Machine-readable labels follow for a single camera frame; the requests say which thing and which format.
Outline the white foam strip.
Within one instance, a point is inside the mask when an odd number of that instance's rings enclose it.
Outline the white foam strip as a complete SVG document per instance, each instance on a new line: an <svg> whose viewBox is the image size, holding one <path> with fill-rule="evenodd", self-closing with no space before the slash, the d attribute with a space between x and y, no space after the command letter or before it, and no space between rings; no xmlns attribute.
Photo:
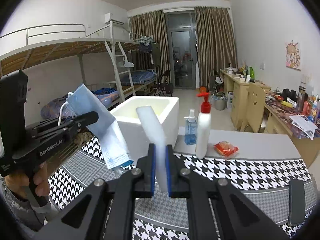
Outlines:
<svg viewBox="0 0 320 240"><path fill-rule="evenodd" d="M151 106L136 109L141 126L152 144L156 146L156 179L162 192L167 192L165 168L166 137L163 128Z"/></svg>

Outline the blue face mask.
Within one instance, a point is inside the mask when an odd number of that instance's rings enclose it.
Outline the blue face mask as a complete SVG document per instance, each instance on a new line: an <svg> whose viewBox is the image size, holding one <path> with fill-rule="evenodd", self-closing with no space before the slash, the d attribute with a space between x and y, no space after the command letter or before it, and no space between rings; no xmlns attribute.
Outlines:
<svg viewBox="0 0 320 240"><path fill-rule="evenodd" d="M90 92L84 84L80 85L77 89L82 86L84 86L86 92ZM74 95L74 92L69 92L68 96ZM99 140L107 168L115 169L120 166L127 167L133 164L127 143L121 133L116 118L104 105L102 105L102 109L97 109L95 112L98 114L98 120L88 125L87 128Z"/></svg>

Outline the blue spray bottle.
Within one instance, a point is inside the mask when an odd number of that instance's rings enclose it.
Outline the blue spray bottle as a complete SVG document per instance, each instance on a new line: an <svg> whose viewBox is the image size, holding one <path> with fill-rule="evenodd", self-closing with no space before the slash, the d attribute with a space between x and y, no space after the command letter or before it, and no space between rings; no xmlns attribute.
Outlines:
<svg viewBox="0 0 320 240"><path fill-rule="evenodd" d="M189 115L185 117L184 142L186 145L195 145L197 141L197 121L195 110L190 109Z"/></svg>

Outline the white lotion pump bottle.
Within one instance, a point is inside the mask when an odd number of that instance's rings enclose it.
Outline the white lotion pump bottle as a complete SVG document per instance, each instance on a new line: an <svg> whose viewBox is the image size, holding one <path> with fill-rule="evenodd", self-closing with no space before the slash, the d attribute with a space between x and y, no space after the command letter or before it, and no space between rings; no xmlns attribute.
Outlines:
<svg viewBox="0 0 320 240"><path fill-rule="evenodd" d="M198 159L203 159L207 153L211 127L211 105L208 101L209 93L202 92L197 97L203 98L197 119L197 141L195 153Z"/></svg>

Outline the white foam box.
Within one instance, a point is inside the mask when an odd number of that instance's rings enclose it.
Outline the white foam box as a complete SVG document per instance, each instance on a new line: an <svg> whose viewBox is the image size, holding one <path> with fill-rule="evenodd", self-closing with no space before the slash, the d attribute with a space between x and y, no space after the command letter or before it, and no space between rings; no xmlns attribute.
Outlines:
<svg viewBox="0 0 320 240"><path fill-rule="evenodd" d="M179 128L179 98L133 96L111 110L134 163L147 155L149 144L176 144Z"/></svg>

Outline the black folding chair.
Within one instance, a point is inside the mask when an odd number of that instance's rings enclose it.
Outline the black folding chair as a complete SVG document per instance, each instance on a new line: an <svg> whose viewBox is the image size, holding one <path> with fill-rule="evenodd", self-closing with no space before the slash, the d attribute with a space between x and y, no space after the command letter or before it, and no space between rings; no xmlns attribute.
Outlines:
<svg viewBox="0 0 320 240"><path fill-rule="evenodd" d="M170 82L170 69L166 70L153 87L153 96L165 96L169 94L172 96L173 84Z"/></svg>

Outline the grey trash bin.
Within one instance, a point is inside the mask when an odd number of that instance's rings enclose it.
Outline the grey trash bin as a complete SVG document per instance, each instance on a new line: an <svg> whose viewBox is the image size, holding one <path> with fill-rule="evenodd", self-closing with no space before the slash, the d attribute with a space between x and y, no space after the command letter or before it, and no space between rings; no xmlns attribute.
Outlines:
<svg viewBox="0 0 320 240"><path fill-rule="evenodd" d="M226 96L224 93L214 95L214 107L218 111L223 111L226 107Z"/></svg>

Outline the houndstooth table mat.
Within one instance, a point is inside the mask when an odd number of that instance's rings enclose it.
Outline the houndstooth table mat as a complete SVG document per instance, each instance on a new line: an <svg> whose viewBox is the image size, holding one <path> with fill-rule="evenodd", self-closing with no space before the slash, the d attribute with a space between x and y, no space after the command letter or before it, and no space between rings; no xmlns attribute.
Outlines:
<svg viewBox="0 0 320 240"><path fill-rule="evenodd" d="M130 239L137 198L151 198L148 153L118 179L91 182L37 239ZM187 201L192 239L288 239L225 178L210 180L170 154L171 196Z"/></svg>

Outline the wooden smiley chair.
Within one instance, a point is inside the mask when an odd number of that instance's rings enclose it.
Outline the wooden smiley chair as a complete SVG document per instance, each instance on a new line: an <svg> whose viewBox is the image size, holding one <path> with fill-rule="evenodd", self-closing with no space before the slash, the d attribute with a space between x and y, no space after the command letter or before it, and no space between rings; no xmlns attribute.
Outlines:
<svg viewBox="0 0 320 240"><path fill-rule="evenodd" d="M258 133L264 118L266 92L255 83L249 84L247 107L245 117L242 121L241 132L244 132L248 127L254 133Z"/></svg>

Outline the right brown curtain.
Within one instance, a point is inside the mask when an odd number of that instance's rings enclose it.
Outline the right brown curtain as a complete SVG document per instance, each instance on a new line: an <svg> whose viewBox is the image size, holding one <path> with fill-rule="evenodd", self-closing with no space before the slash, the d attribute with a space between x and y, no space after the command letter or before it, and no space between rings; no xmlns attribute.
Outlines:
<svg viewBox="0 0 320 240"><path fill-rule="evenodd" d="M208 87L214 71L238 66L232 19L227 8L196 7L200 85Z"/></svg>

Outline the brown curtain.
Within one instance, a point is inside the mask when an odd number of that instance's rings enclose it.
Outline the brown curtain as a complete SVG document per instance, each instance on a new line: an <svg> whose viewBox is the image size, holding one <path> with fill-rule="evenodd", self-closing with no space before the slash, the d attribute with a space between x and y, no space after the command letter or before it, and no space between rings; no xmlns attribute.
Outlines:
<svg viewBox="0 0 320 240"><path fill-rule="evenodd" d="M159 76L170 68L167 25L162 10L129 18L132 39L137 41L138 69L156 68Z"/></svg>
<svg viewBox="0 0 320 240"><path fill-rule="evenodd" d="M200 85L208 87L214 71L238 66L232 19L227 8L196 7Z"/></svg>

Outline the glass balcony door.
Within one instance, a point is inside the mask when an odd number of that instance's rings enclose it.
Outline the glass balcony door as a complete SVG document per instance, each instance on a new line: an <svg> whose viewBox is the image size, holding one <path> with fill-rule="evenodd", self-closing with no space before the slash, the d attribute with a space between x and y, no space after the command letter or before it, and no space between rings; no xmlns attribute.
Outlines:
<svg viewBox="0 0 320 240"><path fill-rule="evenodd" d="M165 14L170 69L175 88L196 88L197 41L193 11Z"/></svg>

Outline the wooden desk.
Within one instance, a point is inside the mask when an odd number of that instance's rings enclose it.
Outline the wooden desk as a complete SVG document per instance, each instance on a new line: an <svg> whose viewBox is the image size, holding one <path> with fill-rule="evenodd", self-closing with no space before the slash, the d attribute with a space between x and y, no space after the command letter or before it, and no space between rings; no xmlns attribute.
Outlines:
<svg viewBox="0 0 320 240"><path fill-rule="evenodd" d="M241 81L235 74L228 74L225 70L221 70L220 75L224 81L224 92L226 94L233 93L231 121L236 130L243 132L250 127L252 131L258 132L260 125L255 123L263 122L264 116L267 116L264 132L288 135L307 167L313 164L319 155L319 129L315 130L313 139L310 139L305 132L292 124L290 116L297 116L298 113L281 104L279 100L274 98L275 94L270 91L271 87L261 82L256 82L254 85L264 91L263 94L256 95L258 101L264 104L259 108L258 113L249 112L249 97L251 96L249 83Z"/></svg>

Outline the left brown curtain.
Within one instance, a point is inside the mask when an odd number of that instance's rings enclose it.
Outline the left brown curtain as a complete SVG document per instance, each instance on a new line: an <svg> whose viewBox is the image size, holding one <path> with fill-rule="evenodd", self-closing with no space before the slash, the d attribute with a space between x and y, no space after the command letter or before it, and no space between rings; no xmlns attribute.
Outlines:
<svg viewBox="0 0 320 240"><path fill-rule="evenodd" d="M132 39L137 41L138 69L156 68L159 76L170 68L167 25L162 10L129 18Z"/></svg>

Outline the black smartphone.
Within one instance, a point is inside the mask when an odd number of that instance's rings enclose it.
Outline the black smartphone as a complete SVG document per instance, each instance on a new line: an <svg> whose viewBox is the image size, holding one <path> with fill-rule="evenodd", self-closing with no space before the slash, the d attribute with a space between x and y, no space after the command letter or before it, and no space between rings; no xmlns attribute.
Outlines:
<svg viewBox="0 0 320 240"><path fill-rule="evenodd" d="M288 225L302 224L305 220L305 190L304 181L292 179L289 181L289 216Z"/></svg>

